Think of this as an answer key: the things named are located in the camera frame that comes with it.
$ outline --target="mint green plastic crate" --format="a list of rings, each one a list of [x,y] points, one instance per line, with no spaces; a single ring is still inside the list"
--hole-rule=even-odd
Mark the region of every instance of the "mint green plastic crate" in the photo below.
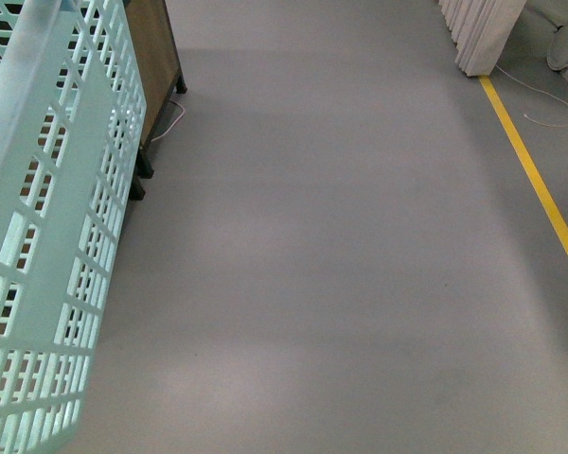
[[[0,0],[0,453],[76,430],[145,109],[121,0]]]

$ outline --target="yellow tape line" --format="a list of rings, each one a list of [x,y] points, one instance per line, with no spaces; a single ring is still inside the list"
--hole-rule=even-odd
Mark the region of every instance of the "yellow tape line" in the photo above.
[[[482,76],[480,77],[480,82],[482,83],[482,87],[484,87],[484,91],[486,92],[494,111],[499,116],[499,120],[501,120],[501,124],[511,141],[511,145],[515,148],[518,158],[520,158],[524,171],[532,183],[532,187],[534,187],[534,190],[541,201],[541,205],[551,221],[551,225],[553,225],[556,234],[558,234],[561,245],[568,255],[568,224],[566,224],[566,221],[561,216],[558,206],[554,202],[553,197],[551,197],[551,193],[547,189],[545,181],[542,179],[539,170],[535,166],[522,137],[520,137],[513,121],[511,121],[511,117],[503,105],[503,101],[501,101],[501,98],[494,89],[490,78]]]

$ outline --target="black cabinet leg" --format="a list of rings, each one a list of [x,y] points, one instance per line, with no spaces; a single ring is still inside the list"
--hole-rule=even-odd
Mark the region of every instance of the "black cabinet leg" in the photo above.
[[[136,153],[136,174],[139,178],[151,178],[153,176],[150,160],[142,148]]]
[[[177,79],[177,93],[180,95],[187,93],[187,85],[186,80],[183,79],[183,73],[181,73]]]
[[[142,201],[145,197],[145,189],[143,189],[143,184],[139,177],[133,175],[133,181],[131,182],[131,191],[129,192],[130,201]]]

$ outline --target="wooden cabinet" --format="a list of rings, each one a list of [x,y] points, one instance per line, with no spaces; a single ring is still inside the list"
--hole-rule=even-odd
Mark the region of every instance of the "wooden cabinet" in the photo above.
[[[187,87],[165,0],[130,0],[124,3],[148,103],[131,188],[131,199],[141,200],[145,191],[139,177],[151,178],[153,175],[146,151],[155,135],[159,119],[173,90],[176,88],[177,93],[185,93]]]

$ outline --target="white cable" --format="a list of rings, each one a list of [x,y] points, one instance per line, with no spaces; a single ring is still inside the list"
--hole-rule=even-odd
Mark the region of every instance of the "white cable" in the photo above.
[[[181,113],[179,114],[179,116],[177,116],[177,117],[172,121],[172,123],[170,123],[170,126],[169,126],[169,128],[168,128],[166,131],[164,131],[163,133],[161,133],[161,134],[158,135],[157,137],[154,137],[154,138],[151,139],[151,142],[152,142],[152,143],[155,142],[156,140],[160,140],[160,139],[165,138],[165,137],[169,134],[169,132],[172,131],[172,128],[174,128],[174,127],[177,125],[177,123],[179,123],[179,122],[181,121],[181,118],[183,118],[183,117],[185,116],[185,114],[186,114],[186,108],[185,108],[185,107],[183,107],[183,106],[182,106],[181,104],[179,104],[177,101],[173,101],[172,99],[169,99],[169,101],[170,101],[172,104],[174,104],[174,105],[176,105],[176,106],[179,106],[179,109],[181,109]]]
[[[508,78],[510,78],[511,80],[514,80],[514,81],[518,82],[518,83],[519,83],[520,85],[522,85],[523,87],[526,87],[526,88],[528,88],[528,89],[530,89],[530,90],[532,90],[532,91],[535,91],[535,92],[537,92],[537,93],[542,93],[542,94],[544,94],[544,95],[550,96],[550,97],[554,98],[555,100],[561,102],[561,103],[564,104],[565,106],[568,106],[568,103],[567,103],[566,101],[564,101],[563,99],[560,99],[560,98],[558,98],[557,96],[554,96],[554,95],[552,95],[552,94],[550,94],[550,93],[547,93],[547,92],[545,92],[544,90],[539,90],[538,88],[531,87],[531,86],[528,85],[527,83],[524,83],[524,82],[522,82],[521,80],[514,78],[513,76],[511,76],[506,70],[504,70],[504,69],[503,69],[501,66],[499,66],[498,64],[496,65],[496,67],[497,67],[497,69],[498,69],[499,71],[501,71],[503,74],[505,74]],[[564,125],[551,125],[551,124],[549,124],[549,123],[542,123],[542,122],[539,121],[539,120],[535,120],[535,119],[533,119],[533,118],[530,118],[526,113],[524,114],[524,118],[525,118],[526,120],[529,120],[529,121],[533,122],[533,123],[536,123],[537,125],[546,126],[546,127],[548,127],[548,128],[568,128],[568,124],[564,124]]]

